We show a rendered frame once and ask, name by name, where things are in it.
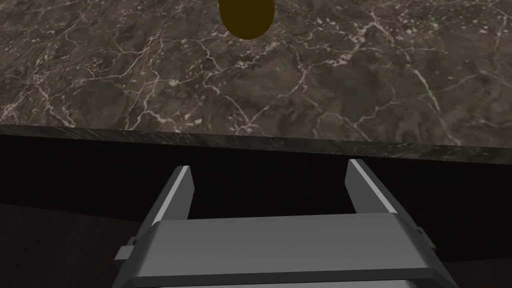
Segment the dark yellow rounded object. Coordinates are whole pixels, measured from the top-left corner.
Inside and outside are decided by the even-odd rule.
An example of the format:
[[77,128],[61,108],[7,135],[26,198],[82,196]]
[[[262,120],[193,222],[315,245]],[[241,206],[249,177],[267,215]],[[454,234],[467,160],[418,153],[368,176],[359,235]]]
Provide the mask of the dark yellow rounded object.
[[275,17],[275,0],[217,0],[221,21],[242,40],[264,35]]

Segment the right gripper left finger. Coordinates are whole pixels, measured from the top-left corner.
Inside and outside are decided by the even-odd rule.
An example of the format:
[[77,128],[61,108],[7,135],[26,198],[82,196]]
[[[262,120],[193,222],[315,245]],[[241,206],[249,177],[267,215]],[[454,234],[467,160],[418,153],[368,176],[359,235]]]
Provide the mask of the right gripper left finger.
[[187,220],[194,191],[190,166],[176,167],[142,222],[137,237],[141,238],[157,222]]

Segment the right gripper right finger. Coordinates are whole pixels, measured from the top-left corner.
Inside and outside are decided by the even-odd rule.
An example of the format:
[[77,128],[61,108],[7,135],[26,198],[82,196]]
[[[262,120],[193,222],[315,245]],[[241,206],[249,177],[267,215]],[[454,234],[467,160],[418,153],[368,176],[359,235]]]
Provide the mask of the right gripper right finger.
[[349,159],[344,184],[359,214],[394,213],[415,230],[420,227],[362,159]]

